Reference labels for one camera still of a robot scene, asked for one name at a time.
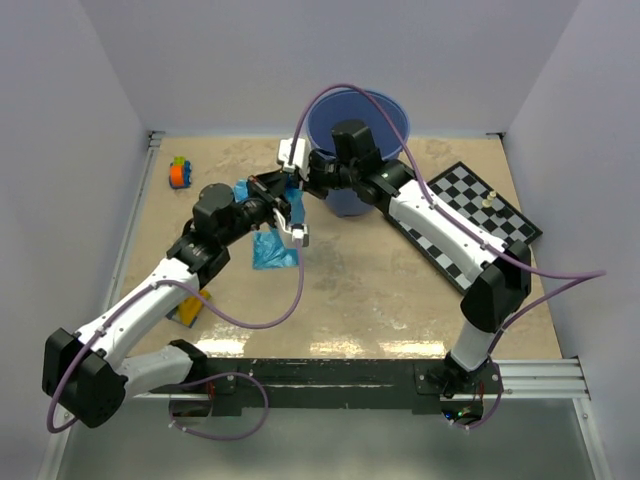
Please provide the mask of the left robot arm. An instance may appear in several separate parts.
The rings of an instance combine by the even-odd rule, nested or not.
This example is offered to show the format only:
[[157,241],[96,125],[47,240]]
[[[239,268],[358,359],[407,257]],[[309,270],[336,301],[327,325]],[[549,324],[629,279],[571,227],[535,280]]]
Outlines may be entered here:
[[223,183],[204,187],[182,235],[152,273],[99,318],[70,333],[58,329],[45,342],[42,389],[50,396],[47,428],[58,406],[74,420],[96,428],[121,405],[167,385],[185,392],[207,380],[206,355],[184,340],[159,351],[130,356],[150,329],[217,276],[230,260],[232,243],[262,224],[284,226],[291,217],[285,197],[287,174],[273,171],[247,179],[248,196],[238,201]]

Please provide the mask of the single blue trash bag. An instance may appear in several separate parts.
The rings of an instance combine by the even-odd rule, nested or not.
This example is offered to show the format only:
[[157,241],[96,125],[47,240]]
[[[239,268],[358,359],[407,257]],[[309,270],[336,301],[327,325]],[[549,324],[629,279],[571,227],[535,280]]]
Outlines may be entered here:
[[[291,204],[291,220],[293,223],[303,223],[305,208],[302,192],[288,187],[285,197]],[[280,238],[277,229],[258,231],[253,234],[253,263],[255,270],[269,270],[294,268],[299,265],[297,250],[287,248]]]

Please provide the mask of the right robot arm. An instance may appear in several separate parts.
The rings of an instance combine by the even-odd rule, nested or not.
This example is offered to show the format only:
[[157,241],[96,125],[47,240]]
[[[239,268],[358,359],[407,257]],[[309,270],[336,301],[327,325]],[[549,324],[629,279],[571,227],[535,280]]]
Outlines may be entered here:
[[332,152],[313,149],[299,137],[280,140],[276,176],[317,198],[332,190],[353,191],[387,218],[416,231],[459,268],[470,286],[460,309],[462,330],[432,381],[451,398],[481,380],[506,321],[531,292],[531,251],[474,225],[443,202],[400,160],[385,160],[361,120],[336,124]]

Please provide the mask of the blue trash bag roll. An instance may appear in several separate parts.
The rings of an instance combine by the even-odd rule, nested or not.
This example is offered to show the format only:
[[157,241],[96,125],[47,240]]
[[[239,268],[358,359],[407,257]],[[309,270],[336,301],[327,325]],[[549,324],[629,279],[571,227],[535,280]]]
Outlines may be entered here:
[[234,199],[237,203],[242,203],[249,198],[249,191],[246,179],[238,180],[233,187]]

